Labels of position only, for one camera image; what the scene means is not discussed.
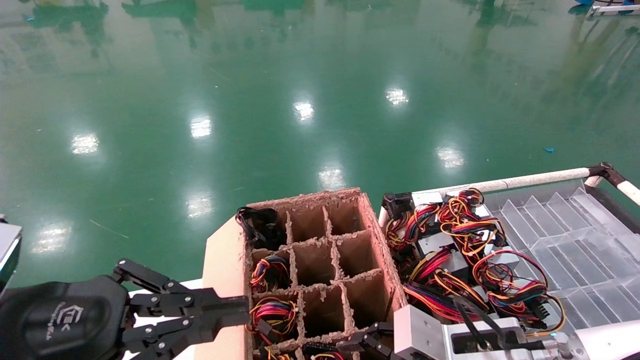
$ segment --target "green epoxy floor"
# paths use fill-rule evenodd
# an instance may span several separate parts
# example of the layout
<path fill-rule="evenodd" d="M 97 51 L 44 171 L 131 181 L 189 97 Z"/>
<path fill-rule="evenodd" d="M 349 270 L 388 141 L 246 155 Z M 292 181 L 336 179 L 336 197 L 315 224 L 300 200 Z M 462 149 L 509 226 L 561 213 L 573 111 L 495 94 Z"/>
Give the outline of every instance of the green epoxy floor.
<path fill-rule="evenodd" d="M 377 204 L 602 160 L 640 183 L 634 16 L 584 20 L 568 0 L 84 3 L 0 4 L 14 286 L 120 257 L 194 279 L 239 206 L 325 188 Z"/>

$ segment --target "yellow wire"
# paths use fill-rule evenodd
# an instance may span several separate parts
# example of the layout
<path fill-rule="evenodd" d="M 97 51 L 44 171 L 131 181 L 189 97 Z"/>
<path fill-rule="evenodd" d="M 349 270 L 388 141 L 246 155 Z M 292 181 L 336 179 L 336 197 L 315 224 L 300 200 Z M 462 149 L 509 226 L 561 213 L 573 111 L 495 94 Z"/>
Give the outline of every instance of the yellow wire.
<path fill-rule="evenodd" d="M 433 258 L 433 256 L 435 256 L 435 254 L 437 254 L 436 251 L 432 251 L 429 254 L 427 254 L 424 259 L 420 260 L 420 262 L 418 263 L 418 265 L 415 265 L 415 268 L 413 268 L 413 271 L 411 272 L 411 275 L 409 275 L 409 280 L 413 280 L 415 278 L 416 275 L 418 275 L 418 269 L 420 267 L 422 267 L 422 265 L 426 264 L 427 261 L 429 261 L 431 258 Z"/>

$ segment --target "cable connector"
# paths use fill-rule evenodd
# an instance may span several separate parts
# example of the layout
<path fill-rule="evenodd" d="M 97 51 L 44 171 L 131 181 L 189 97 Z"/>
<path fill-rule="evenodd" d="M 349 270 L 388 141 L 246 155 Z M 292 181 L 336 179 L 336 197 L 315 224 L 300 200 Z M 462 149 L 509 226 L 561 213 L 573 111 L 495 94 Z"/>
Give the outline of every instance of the cable connector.
<path fill-rule="evenodd" d="M 265 335 L 265 337 L 267 337 L 267 339 L 269 339 L 269 341 L 271 343 L 277 343 L 280 339 L 278 338 L 278 336 L 276 335 L 275 332 L 273 332 L 273 327 L 271 325 L 269 325 L 269 323 L 267 323 L 266 321 L 264 321 L 263 319 L 260 319 L 260 321 L 258 321 L 258 327 L 257 330 L 262 334 Z"/>
<path fill-rule="evenodd" d="M 411 193 L 385 193 L 382 207 L 387 210 L 389 217 L 399 220 L 403 213 L 413 211 L 413 197 Z"/>

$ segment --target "cardboard divider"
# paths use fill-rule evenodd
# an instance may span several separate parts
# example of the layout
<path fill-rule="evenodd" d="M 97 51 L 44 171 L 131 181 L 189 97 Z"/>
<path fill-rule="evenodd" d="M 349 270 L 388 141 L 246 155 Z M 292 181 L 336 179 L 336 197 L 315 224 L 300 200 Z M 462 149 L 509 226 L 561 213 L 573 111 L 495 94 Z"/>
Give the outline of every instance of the cardboard divider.
<path fill-rule="evenodd" d="M 358 210 L 358 198 L 327 206 L 331 235 L 357 233 L 365 229 Z"/>
<path fill-rule="evenodd" d="M 308 209 L 287 211 L 288 221 L 291 221 L 292 242 L 321 238 L 326 234 L 323 208 L 323 206 L 315 206 Z"/>
<path fill-rule="evenodd" d="M 275 255 L 275 256 L 280 256 L 281 258 L 285 259 L 288 263 L 289 266 L 287 267 L 288 271 L 289 271 L 289 280 L 291 281 L 291 256 L 290 256 L 291 251 L 288 249 L 282 249 L 282 250 L 278 250 L 278 251 L 269 251 L 266 249 L 254 249 L 253 251 L 251 251 L 251 258 L 252 258 L 252 264 L 251 264 L 251 273 L 253 273 L 253 271 L 255 270 L 255 267 L 258 265 L 258 262 L 261 259 L 266 258 L 267 256 L 270 255 Z M 275 291 L 280 291 L 280 290 L 286 290 L 289 289 L 292 286 L 292 282 L 290 282 L 290 284 L 286 287 L 286 288 L 279 288 Z"/>
<path fill-rule="evenodd" d="M 298 285 L 331 284 L 331 281 L 335 280 L 336 269 L 331 259 L 331 243 L 326 239 L 295 243 L 292 249 L 296 257 Z"/>
<path fill-rule="evenodd" d="M 343 285 L 357 329 L 366 329 L 375 322 L 393 320 L 391 294 L 385 289 L 382 271 L 346 280 Z"/>
<path fill-rule="evenodd" d="M 374 257 L 369 230 L 333 237 L 339 254 L 339 266 L 345 276 L 353 277 L 379 268 Z"/>
<path fill-rule="evenodd" d="M 301 294 L 304 303 L 304 338 L 310 339 L 344 331 L 340 286 L 313 286 Z"/>

